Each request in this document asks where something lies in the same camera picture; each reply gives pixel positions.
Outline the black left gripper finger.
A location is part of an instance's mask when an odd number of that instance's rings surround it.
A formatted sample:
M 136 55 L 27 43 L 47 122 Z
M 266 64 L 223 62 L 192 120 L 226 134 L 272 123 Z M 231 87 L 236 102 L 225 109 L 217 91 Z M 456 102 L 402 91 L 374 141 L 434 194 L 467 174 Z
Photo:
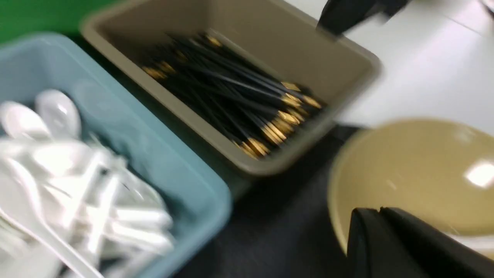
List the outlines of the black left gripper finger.
M 347 244 L 351 278 L 492 278 L 493 260 L 393 207 L 355 208 Z

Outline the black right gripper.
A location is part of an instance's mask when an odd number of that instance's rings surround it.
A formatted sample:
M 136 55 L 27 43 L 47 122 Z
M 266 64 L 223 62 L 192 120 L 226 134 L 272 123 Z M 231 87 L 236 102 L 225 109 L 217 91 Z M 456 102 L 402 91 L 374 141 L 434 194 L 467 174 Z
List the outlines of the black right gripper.
M 338 37 L 376 14 L 388 21 L 408 4 L 409 0 L 328 0 L 316 26 Z

